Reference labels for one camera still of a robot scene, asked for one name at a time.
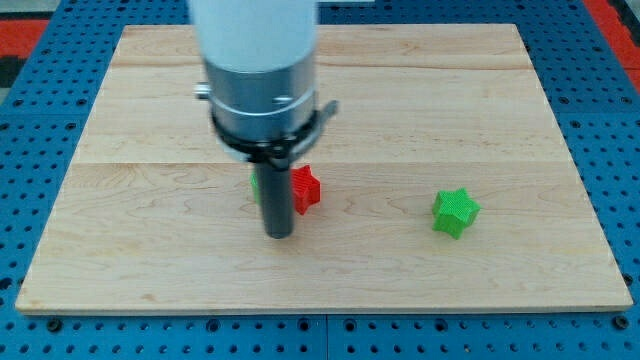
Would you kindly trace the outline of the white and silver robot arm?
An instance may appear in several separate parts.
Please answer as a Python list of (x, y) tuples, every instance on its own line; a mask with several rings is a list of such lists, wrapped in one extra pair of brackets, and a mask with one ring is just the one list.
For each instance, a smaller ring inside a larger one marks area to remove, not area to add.
[(254, 166), (264, 230), (275, 239), (294, 229), (291, 166), (337, 112), (317, 108), (318, 5), (312, 0), (189, 0), (207, 81), (196, 91), (210, 104), (218, 141)]

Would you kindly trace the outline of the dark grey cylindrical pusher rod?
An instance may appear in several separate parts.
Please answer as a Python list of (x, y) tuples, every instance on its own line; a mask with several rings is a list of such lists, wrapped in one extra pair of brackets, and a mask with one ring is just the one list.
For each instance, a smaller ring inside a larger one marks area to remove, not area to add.
[(254, 166), (264, 230), (274, 239), (290, 236), (294, 229), (291, 171), (268, 163)]

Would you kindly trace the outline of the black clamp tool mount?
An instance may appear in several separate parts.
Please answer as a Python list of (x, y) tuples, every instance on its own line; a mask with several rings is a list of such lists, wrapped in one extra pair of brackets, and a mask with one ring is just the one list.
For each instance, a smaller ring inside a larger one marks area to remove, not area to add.
[(301, 128), (276, 140), (251, 141), (238, 138), (224, 129), (214, 114), (211, 114), (210, 122), (217, 142), (235, 160), (266, 163), (275, 169), (287, 169), (316, 144), (327, 122), (338, 113), (338, 109), (339, 101), (331, 100), (321, 110), (314, 110), (309, 121)]

